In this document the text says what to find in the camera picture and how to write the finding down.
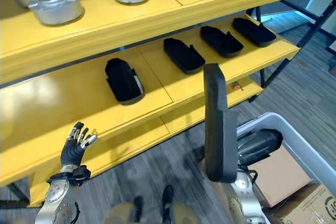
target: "black metal frame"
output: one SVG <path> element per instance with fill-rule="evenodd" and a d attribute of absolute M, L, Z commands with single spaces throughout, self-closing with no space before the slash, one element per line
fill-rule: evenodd
<path fill-rule="evenodd" d="M 281 2 L 285 5 L 288 5 L 289 7 L 305 14 L 306 16 L 310 17 L 311 19 L 314 19 L 316 22 L 312 24 L 309 31 L 304 35 L 304 37 L 297 43 L 297 47 L 300 48 L 300 50 L 307 44 L 307 42 L 311 39 L 311 37 L 321 28 L 324 22 L 330 17 L 330 15 L 333 13 L 333 11 L 336 9 L 336 0 L 333 0 L 329 6 L 324 10 L 321 16 L 317 16 L 306 9 L 302 8 L 301 6 L 298 6 L 296 4 L 293 4 L 287 0 L 281 0 Z M 260 14 L 260 6 L 250 8 L 246 10 L 246 14 L 252 15 L 254 9 L 256 10 L 256 18 L 259 22 L 261 22 L 261 14 Z M 277 67 L 277 69 L 265 80 L 265 70 L 260 70 L 260 86 L 265 89 L 267 88 L 272 81 L 284 70 L 284 68 L 290 63 L 291 60 L 285 59 L 281 62 L 281 64 Z M 254 95 L 249 99 L 249 102 L 253 102 L 258 96 Z"/>
<path fill-rule="evenodd" d="M 0 209 L 26 208 L 29 205 L 29 199 L 15 183 L 7 187 L 19 200 L 0 200 Z"/>

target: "robot finger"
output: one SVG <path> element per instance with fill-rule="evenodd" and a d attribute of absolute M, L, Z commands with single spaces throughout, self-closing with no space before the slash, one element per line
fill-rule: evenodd
<path fill-rule="evenodd" d="M 86 139 L 81 143 L 80 147 L 85 150 L 89 148 L 96 140 L 98 139 L 97 135 L 88 135 Z"/>
<path fill-rule="evenodd" d="M 80 134 L 80 137 L 79 137 L 79 139 L 78 139 L 78 144 L 81 144 L 81 143 L 82 143 L 82 141 L 83 141 L 83 139 L 84 139 L 86 133 L 88 133 L 88 131 L 89 131 L 89 128 L 85 128 L 85 129 L 83 130 L 83 132 Z"/>
<path fill-rule="evenodd" d="M 77 142 L 77 139 L 79 137 L 79 134 L 80 134 L 80 131 L 82 130 L 84 124 L 83 123 L 80 123 L 78 126 L 77 126 L 77 129 L 75 131 L 75 135 L 73 136 L 73 139 Z"/>
<path fill-rule="evenodd" d="M 76 130 L 77 130 L 77 128 L 78 128 L 81 124 L 82 124 L 81 122 L 77 122 L 77 123 L 73 126 L 73 128 L 71 129 L 71 131 L 70 131 L 70 133 L 69 133 L 69 135 L 68 135 L 68 137 L 67 137 L 67 140 L 74 139 Z"/>

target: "yellow shelf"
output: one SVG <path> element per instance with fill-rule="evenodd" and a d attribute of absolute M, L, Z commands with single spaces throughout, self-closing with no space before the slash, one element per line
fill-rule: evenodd
<path fill-rule="evenodd" d="M 162 120 L 156 118 L 108 141 L 96 142 L 87 149 L 82 164 L 91 170 L 95 177 L 105 170 L 124 162 L 144 150 L 158 144 L 168 136 L 168 130 Z M 30 180 L 30 206 L 38 206 L 44 201 L 49 185 L 46 180 L 60 170 L 59 160 L 39 169 Z"/>
<path fill-rule="evenodd" d="M 47 27 L 13 0 L 0 0 L 2 82 L 278 0 L 149 0 L 135 6 L 80 1 L 82 19 Z"/>
<path fill-rule="evenodd" d="M 242 16 L 258 23 L 247 15 Z M 206 63 L 219 63 L 228 84 L 281 59 L 291 59 L 299 50 L 280 35 L 277 35 L 277 39 L 266 48 L 254 46 L 232 27 L 232 20 L 233 17 L 225 18 L 209 25 L 224 32 L 230 31 L 244 45 L 241 53 L 234 58 L 224 58 L 214 51 L 200 37 L 199 28 L 171 37 L 180 39 L 186 45 L 192 44 Z M 140 46 L 139 50 L 174 102 L 191 96 L 201 97 L 203 95 L 203 72 L 191 76 L 185 75 L 164 52 L 163 39 Z"/>
<path fill-rule="evenodd" d="M 116 57 L 127 61 L 144 85 L 145 97 L 136 104 L 120 105 L 106 82 L 106 62 Z M 29 79 L 1 89 L 0 94 L 4 115 L 0 186 L 59 160 L 65 137 L 77 121 L 104 140 L 139 125 L 144 117 L 148 120 L 151 111 L 172 102 L 136 48 Z"/>
<path fill-rule="evenodd" d="M 227 105 L 232 107 L 246 99 L 260 94 L 262 88 L 251 78 L 245 77 L 239 80 L 239 84 L 244 90 L 234 90 L 233 85 L 227 86 Z M 169 130 L 169 133 L 175 134 L 181 132 L 188 127 L 193 126 L 204 120 L 205 105 L 204 97 L 200 97 L 188 105 L 181 106 L 178 109 L 172 110 L 161 116 L 163 122 Z"/>
<path fill-rule="evenodd" d="M 250 78 L 240 80 L 239 84 L 244 90 L 234 90 L 231 85 L 227 87 L 229 106 L 244 101 L 263 90 Z M 86 151 L 82 163 L 91 170 L 91 177 L 95 177 L 204 120 L 204 113 L 204 98 L 192 101 L 177 110 L 162 115 L 161 118 L 150 120 L 108 141 L 96 143 Z M 49 187 L 46 180 L 59 170 L 59 161 L 49 162 L 29 177 L 31 207 L 39 206 L 44 201 Z"/>

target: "gray carpet floor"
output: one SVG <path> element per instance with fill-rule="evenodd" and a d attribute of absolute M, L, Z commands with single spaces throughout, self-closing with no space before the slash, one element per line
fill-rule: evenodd
<path fill-rule="evenodd" d="M 267 25 L 297 43 L 309 27 L 303 24 L 284 31 L 284 22 L 292 27 L 291 21 L 283 18 Z M 316 33 L 256 101 L 245 101 L 232 110 L 239 113 L 239 122 L 265 112 L 281 114 L 336 169 L 336 77 L 328 73 L 335 56 L 325 50 L 332 42 L 331 37 Z M 266 76 L 276 66 L 267 68 Z M 174 186 L 176 201 L 190 205 L 202 223 L 231 223 L 192 155 L 203 144 L 204 123 L 200 123 L 85 183 L 78 200 L 82 210 L 78 223 L 101 223 L 111 206 L 132 201 L 136 195 L 144 197 L 145 211 L 150 211 L 159 206 L 166 184 Z M 18 185 L 28 191 L 26 179 Z M 1 199 L 15 199 L 6 188 L 0 193 Z M 1 210 L 0 223 L 34 223 L 37 211 Z"/>

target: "robotic arm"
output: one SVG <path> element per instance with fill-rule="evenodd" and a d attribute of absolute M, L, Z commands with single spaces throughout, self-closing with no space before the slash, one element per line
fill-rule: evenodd
<path fill-rule="evenodd" d="M 84 152 L 96 140 L 96 135 L 88 135 L 84 124 L 78 122 L 70 131 L 61 153 L 60 173 L 52 175 L 47 183 L 50 187 L 46 194 L 45 203 L 39 211 L 35 224 L 75 223 L 79 216 L 76 199 L 79 187 L 85 180 L 90 179 L 91 172 L 85 165 L 80 165 Z M 72 220 L 74 210 L 76 217 Z"/>

